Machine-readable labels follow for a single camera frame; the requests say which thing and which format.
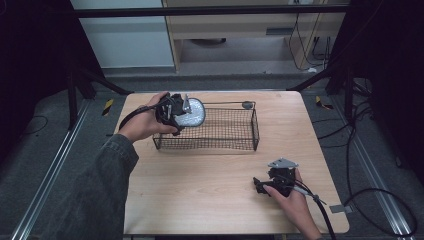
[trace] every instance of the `black horizontal bar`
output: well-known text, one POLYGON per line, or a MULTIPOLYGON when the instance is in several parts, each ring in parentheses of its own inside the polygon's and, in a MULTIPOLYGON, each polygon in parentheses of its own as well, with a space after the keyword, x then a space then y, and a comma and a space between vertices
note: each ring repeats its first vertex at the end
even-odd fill
POLYGON ((122 8, 122 9, 83 9, 74 11, 54 11, 53 14, 77 18, 105 17, 152 17, 188 15, 227 15, 227 14, 277 14, 277 13, 336 13, 358 9, 349 4, 331 5, 253 5, 253 6, 208 6, 208 7, 164 7, 164 8, 122 8))

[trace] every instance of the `hand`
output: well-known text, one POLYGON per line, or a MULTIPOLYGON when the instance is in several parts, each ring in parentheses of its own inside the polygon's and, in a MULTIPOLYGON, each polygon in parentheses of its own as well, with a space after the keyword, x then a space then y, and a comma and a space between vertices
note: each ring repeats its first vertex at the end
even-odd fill
MULTIPOLYGON (((156 94, 150 99, 147 106, 155 105, 167 93, 168 92, 161 92, 156 94)), ((148 138, 155 133, 174 133, 176 131, 177 128, 158 122, 155 117, 155 110, 151 109, 131 118, 121 130, 118 131, 118 134, 125 136, 131 142, 135 142, 148 138)))
MULTIPOLYGON (((296 168, 296 179, 302 181, 299 170, 296 168)), ((281 195, 275 188, 264 186, 264 189, 271 195, 283 209, 289 221, 293 223, 305 239, 319 239, 319 232, 306 203, 305 195, 292 190, 288 197, 281 195)))

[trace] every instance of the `mesh grid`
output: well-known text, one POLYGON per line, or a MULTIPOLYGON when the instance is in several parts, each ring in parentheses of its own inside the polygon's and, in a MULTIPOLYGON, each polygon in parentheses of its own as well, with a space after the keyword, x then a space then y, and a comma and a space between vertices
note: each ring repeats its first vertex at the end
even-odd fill
POLYGON ((208 108, 206 118, 199 127, 185 128, 178 136, 155 134, 153 141, 157 149, 230 148, 255 150, 259 143, 259 129, 256 110, 240 108, 208 108))

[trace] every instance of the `person's left hand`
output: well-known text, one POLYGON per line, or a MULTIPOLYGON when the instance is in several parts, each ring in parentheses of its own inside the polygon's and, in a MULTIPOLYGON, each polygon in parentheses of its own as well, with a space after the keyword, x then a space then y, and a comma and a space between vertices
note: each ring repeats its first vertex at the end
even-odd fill
MULTIPOLYGON (((147 103, 147 106, 153 106, 165 96, 168 92, 161 92, 153 96, 147 103)), ((142 140, 150 137, 155 133, 174 133, 177 128, 169 125, 164 125, 156 120, 155 110, 151 109, 146 112, 137 114, 131 118, 122 128, 118 131, 128 138, 131 142, 142 140)))

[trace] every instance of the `floor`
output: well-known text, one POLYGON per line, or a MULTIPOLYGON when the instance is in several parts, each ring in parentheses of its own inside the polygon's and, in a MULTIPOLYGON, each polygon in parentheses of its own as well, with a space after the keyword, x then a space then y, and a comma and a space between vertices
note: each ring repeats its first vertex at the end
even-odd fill
MULTIPOLYGON (((323 45, 318 45, 319 54, 323 45)), ((296 68, 289 49, 282 38, 270 39, 227 39, 225 43, 216 40, 186 41, 181 57, 181 68, 176 73, 151 74, 143 76, 115 77, 111 82, 137 92, 170 91, 226 91, 226 90, 284 90, 295 86, 312 76, 313 73, 296 68)), ((356 79, 358 83, 372 91, 371 83, 356 79)), ((348 185, 353 192, 368 187, 383 187, 397 196, 409 206, 413 214, 422 223, 424 211, 423 186, 417 181, 407 166, 399 168, 387 139, 380 131, 378 121, 373 112, 367 112, 366 100, 355 96, 354 103, 358 112, 365 110, 357 118, 356 136, 347 148, 344 144, 349 139, 351 127, 338 133, 324 137, 343 127, 343 93, 327 96, 323 91, 326 80, 320 81, 302 92, 302 96, 313 123, 316 135, 322 137, 320 144, 342 201, 349 197, 348 185), (321 97, 322 105, 317 105, 316 97, 321 97)), ((89 163, 89 156, 101 146, 107 136, 113 133, 125 96, 111 92, 98 84, 94 84, 98 93, 95 100, 79 98, 79 107, 86 106, 84 121, 69 149, 60 172, 54 177, 50 194, 41 201, 42 208, 33 222, 31 235, 37 236, 43 229, 49 214, 61 199, 80 169, 89 163), (107 100, 114 99, 114 105, 108 116, 102 116, 107 100)), ((48 97, 37 105, 36 116, 28 126, 27 134, 21 138, 20 144, 9 156, 13 164, 2 172, 0 178, 0 235, 7 238, 14 231, 25 215, 37 189, 43 181, 56 152, 67 134, 67 96, 60 92, 48 97)), ((413 228, 413 221, 401 203, 393 204, 391 198, 375 192, 365 193, 355 199, 353 212, 347 214, 350 230, 338 234, 338 239, 398 239, 392 236, 392 228, 403 224, 413 228), (363 210, 372 221, 382 225, 386 230, 379 230, 367 222, 358 211, 363 210)), ((262 236, 273 239, 301 239, 300 235, 262 236)), ((156 239, 184 239, 176 237, 156 237, 156 239)), ((260 239, 255 236, 233 236, 232 239, 260 239)), ((424 231, 419 228, 411 238, 424 239, 424 231)))

